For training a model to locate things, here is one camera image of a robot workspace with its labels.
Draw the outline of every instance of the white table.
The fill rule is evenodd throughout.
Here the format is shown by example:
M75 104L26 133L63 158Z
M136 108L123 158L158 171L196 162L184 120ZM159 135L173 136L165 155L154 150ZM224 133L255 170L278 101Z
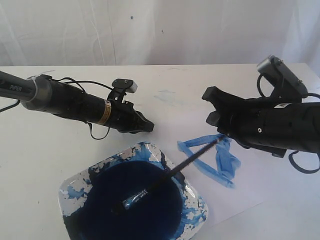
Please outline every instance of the white table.
M306 64L288 66L310 92L317 92L319 78ZM182 161L185 156L178 151L177 140L217 133L205 122L213 111L211 104L201 99L207 87L217 86L243 98L259 96L256 89L259 74L255 64L24 66L0 67L0 70L22 78L55 70L48 74L56 79L72 77L108 85L116 78L133 79L138 85L137 92L128 94L125 99L155 123L152 133L120 134L111 130L107 139L96 141L91 139L88 126L82 122L29 111L22 106L1 113L0 239L4 240L69 239L57 200L60 184L135 143L153 142L174 163ZM99 97L109 93L97 85L83 86L88 93ZM263 86L271 92L270 86ZM3 106L11 102L0 99ZM99 137L106 130L94 126L93 133ZM304 175L294 170L286 157L274 158L254 149L245 150L235 142L231 150L236 156L247 158L240 159L243 170L234 182L237 184L237 177L246 178L263 203L214 227L200 230L195 239L319 239L320 173ZM306 156L316 160L314 155ZM201 173L193 166L183 172L191 184L199 185ZM204 181L199 190L200 194L206 195L208 204L215 201L208 198L208 192L214 194L219 188L212 189L212 186L211 181Z

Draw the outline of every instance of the paintbrush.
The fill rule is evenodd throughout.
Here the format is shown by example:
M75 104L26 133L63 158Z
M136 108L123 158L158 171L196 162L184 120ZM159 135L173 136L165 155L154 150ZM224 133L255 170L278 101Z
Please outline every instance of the paintbrush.
M226 137L226 136L223 135L223 136L219 137L218 139L208 143L206 146L201 148L195 154L191 155L186 160L181 162L179 165L177 165L176 167L174 167L173 169L168 171L165 174L165 176L161 177L154 184L137 192L136 194L132 195L131 197L128 197L126 200L117 202L111 208L111 211L117 215L119 215L125 211L128 211L133 205L135 205L137 202L139 202L144 196L150 194L152 191L156 190L159 186L161 186L167 180L171 179L174 175L176 175L178 172L180 172L182 169L184 169L186 166L188 166L190 163L192 163L194 160L196 160L198 157L200 157L206 151L211 149L214 145L218 144L224 137Z

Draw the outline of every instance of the metal band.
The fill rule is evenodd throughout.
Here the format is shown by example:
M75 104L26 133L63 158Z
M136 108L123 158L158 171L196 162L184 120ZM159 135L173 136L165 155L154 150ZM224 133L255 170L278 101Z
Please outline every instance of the metal band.
M100 125L104 125L108 121L111 114L111 103L108 100L104 100L104 102L105 102L104 113L100 118L100 120L97 122L97 124L100 124Z

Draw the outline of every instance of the white backdrop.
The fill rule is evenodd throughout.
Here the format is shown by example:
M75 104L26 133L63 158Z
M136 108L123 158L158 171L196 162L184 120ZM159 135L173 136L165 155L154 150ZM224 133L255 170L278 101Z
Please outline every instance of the white backdrop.
M319 0L0 0L0 65L258 63L320 75Z

